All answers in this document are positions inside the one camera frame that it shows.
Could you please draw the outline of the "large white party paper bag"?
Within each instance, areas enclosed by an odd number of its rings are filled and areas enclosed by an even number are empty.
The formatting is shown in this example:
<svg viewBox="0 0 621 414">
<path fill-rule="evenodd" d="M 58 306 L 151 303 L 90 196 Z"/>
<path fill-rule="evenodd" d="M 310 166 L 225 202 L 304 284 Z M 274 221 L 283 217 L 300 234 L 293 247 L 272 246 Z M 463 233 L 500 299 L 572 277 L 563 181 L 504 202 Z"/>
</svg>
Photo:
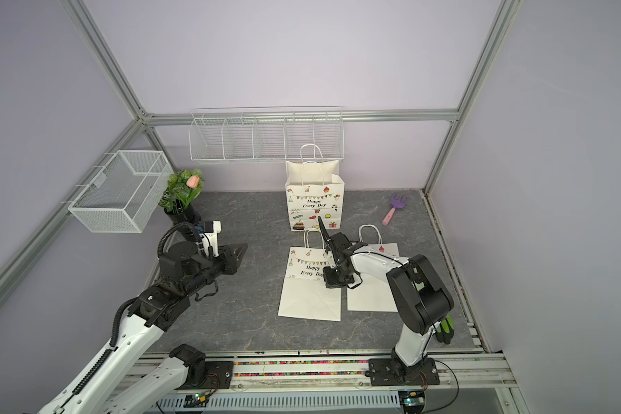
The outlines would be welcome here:
<svg viewBox="0 0 621 414">
<path fill-rule="evenodd" d="M 378 236 L 377 243 L 367 245 L 369 251 L 377 251 L 394 258 L 400 257 L 397 243 L 383 243 L 379 229 L 373 224 L 363 224 L 358 229 L 360 242 L 365 242 L 362 231 L 372 228 Z M 351 312 L 396 312 L 397 308 L 386 274 L 373 276 L 361 273 L 362 284 L 354 290 L 348 290 L 348 310 Z"/>
</svg>

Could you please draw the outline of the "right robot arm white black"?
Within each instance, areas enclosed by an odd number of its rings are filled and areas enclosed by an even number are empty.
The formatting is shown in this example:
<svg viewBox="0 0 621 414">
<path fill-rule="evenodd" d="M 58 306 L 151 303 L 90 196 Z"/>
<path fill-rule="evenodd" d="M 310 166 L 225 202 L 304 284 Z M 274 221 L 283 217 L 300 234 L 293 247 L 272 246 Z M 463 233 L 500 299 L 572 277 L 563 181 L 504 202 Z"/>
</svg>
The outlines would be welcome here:
<svg viewBox="0 0 621 414">
<path fill-rule="evenodd" d="M 326 287 L 354 290 L 364 284 L 365 274 L 382 277 L 404 323 L 385 368 L 399 381 L 419 376 L 431 338 L 450 344 L 455 335 L 450 317 L 455 302 L 436 269 L 424 255 L 396 258 L 370 249 L 363 241 L 353 243 L 341 232 L 332 235 L 322 221 L 318 226 L 324 249 L 333 259 L 323 268 Z"/>
</svg>

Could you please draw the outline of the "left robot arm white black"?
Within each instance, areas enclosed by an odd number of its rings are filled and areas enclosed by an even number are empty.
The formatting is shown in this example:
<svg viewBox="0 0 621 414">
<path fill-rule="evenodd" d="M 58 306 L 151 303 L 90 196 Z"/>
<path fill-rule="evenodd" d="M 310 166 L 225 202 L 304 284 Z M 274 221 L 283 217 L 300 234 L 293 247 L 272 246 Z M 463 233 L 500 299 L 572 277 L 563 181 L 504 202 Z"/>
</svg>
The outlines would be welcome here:
<svg viewBox="0 0 621 414">
<path fill-rule="evenodd" d="M 174 348 L 152 372 L 118 393 L 129 370 L 190 307 L 199 291 L 221 275 L 237 273 L 245 243 L 220 245 L 219 222 L 175 224 L 160 239 L 160 278 L 124 302 L 112 321 L 110 339 L 70 384 L 41 408 L 42 413 L 143 413 L 179 388 L 200 390 L 208 400 L 227 389 L 231 362 L 208 362 L 190 345 Z"/>
</svg>

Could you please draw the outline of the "small white party paper bag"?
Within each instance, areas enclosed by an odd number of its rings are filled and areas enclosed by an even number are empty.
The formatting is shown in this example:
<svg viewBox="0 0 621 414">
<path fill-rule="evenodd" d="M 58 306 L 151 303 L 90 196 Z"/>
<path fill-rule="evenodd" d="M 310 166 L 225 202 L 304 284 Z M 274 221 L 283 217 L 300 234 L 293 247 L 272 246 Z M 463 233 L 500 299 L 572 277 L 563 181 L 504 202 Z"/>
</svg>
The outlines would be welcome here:
<svg viewBox="0 0 621 414">
<path fill-rule="evenodd" d="M 327 288 L 324 269 L 334 265 L 331 253 L 321 246 L 313 248 L 310 234 L 318 229 L 304 232 L 302 246 L 291 247 L 286 261 L 286 272 L 279 300 L 279 317 L 316 321 L 341 321 L 341 291 Z"/>
</svg>

